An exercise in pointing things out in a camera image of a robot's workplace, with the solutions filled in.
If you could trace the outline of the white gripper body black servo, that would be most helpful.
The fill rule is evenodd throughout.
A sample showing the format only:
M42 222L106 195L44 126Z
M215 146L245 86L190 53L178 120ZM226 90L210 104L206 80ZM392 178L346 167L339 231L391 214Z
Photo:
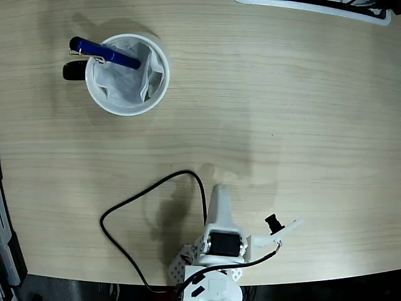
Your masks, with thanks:
M204 233L195 241L194 265L244 263L246 248L240 227L207 224Z

